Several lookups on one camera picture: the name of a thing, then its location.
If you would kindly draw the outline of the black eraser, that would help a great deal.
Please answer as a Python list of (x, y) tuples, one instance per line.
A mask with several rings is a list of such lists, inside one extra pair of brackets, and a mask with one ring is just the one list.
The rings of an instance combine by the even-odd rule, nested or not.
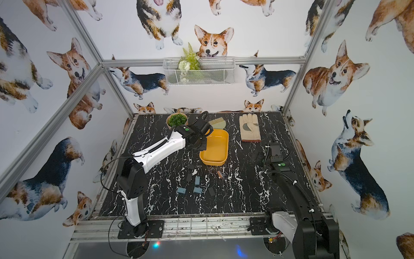
[(210, 196), (214, 197), (215, 196), (215, 190), (213, 187), (208, 188), (208, 192), (210, 194)]

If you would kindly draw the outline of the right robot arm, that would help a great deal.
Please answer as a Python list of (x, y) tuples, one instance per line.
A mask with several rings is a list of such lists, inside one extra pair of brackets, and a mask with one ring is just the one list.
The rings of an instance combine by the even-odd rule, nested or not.
[(250, 219), (252, 235), (276, 234), (291, 245), (296, 259), (338, 259), (339, 225), (317, 208), (302, 186), (290, 177), (292, 171), (283, 157), (266, 147), (263, 166), (271, 180), (291, 203), (294, 217), (288, 212), (266, 212), (263, 218)]

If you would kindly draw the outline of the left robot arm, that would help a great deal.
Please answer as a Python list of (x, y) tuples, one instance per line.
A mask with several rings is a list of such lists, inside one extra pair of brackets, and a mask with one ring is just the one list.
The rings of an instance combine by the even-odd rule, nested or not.
[(190, 125), (173, 127), (169, 134), (152, 146), (119, 159), (116, 169), (118, 193), (126, 205), (126, 219), (133, 227), (139, 226), (145, 219), (143, 194), (148, 188), (146, 174), (156, 164), (181, 150), (204, 151), (207, 149), (207, 137), (213, 127), (202, 118)]

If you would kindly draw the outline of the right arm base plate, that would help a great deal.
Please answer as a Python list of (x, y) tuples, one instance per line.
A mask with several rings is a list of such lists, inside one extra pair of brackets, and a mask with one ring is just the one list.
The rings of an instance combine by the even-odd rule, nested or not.
[(249, 218), (249, 226), (247, 231), (253, 236), (256, 235), (278, 235), (281, 233), (277, 229), (269, 217), (252, 217)]

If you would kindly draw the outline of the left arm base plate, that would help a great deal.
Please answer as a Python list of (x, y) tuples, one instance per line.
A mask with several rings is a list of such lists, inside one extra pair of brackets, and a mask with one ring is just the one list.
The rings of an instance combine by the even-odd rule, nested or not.
[(118, 239), (161, 238), (164, 226), (164, 220), (146, 219), (137, 226), (133, 226), (127, 220), (124, 220), (118, 233)]

